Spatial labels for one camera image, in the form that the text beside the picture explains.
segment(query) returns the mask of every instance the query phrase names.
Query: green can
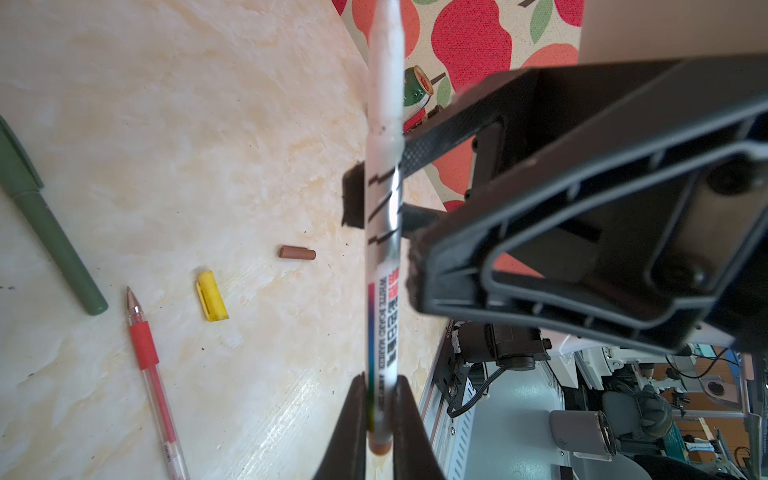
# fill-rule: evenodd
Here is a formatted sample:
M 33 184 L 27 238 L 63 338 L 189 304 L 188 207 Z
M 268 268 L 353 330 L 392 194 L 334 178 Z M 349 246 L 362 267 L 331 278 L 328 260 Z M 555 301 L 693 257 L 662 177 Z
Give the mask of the green can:
M 403 120 L 408 121 L 424 108 L 435 94 L 432 82 L 418 65 L 406 69 L 406 87 L 402 98 Z

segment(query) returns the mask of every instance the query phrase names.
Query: gray cylinder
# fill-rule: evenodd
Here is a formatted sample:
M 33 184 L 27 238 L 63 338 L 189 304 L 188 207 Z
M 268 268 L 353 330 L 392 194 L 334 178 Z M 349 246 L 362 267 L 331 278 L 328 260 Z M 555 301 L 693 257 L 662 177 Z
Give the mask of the gray cylinder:
M 560 449 L 593 455 L 616 455 L 616 438 L 603 412 L 555 410 L 549 414 L 549 428 Z

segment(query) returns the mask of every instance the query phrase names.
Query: green pen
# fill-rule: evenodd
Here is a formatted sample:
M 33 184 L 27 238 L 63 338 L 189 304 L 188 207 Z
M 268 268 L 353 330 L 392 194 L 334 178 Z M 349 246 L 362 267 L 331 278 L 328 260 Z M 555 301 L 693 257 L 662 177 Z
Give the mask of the green pen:
M 40 195 L 43 182 L 5 119 L 0 117 L 0 184 L 29 225 L 89 315 L 103 313 L 108 305 L 91 274 Z

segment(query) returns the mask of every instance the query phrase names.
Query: yellow cap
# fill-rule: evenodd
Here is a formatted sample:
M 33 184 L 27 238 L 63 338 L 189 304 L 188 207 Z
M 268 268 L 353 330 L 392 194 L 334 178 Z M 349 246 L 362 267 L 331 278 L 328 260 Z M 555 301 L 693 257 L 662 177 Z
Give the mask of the yellow cap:
M 200 295 L 200 303 L 209 322 L 226 320 L 230 318 L 224 301 L 221 299 L 219 287 L 216 286 L 214 273 L 206 270 L 197 276 L 197 294 Z

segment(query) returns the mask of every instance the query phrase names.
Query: brown cylinder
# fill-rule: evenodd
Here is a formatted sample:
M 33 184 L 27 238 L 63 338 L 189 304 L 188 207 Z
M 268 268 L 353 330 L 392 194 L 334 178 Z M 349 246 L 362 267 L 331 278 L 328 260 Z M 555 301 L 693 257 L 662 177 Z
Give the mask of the brown cylinder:
M 292 260 L 315 260 L 315 250 L 310 250 L 304 247 L 288 247 L 283 245 L 280 248 L 280 258 L 290 258 Z

